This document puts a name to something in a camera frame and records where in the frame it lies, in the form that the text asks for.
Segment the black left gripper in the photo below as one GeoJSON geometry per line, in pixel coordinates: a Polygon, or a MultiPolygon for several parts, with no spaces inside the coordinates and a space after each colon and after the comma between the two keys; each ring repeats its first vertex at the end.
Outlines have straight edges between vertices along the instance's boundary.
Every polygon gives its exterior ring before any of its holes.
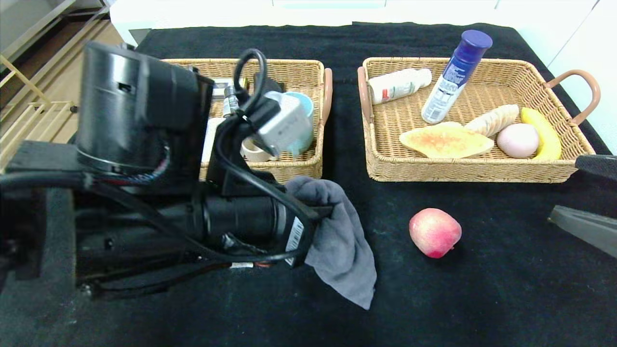
{"type": "MultiPolygon", "coordinates": [[[[233,201],[236,224],[233,237],[240,250],[251,255],[281,254],[297,250],[305,227],[291,210],[266,196],[243,196],[233,201]]],[[[333,206],[310,206],[319,218],[328,218],[333,206]]]]}

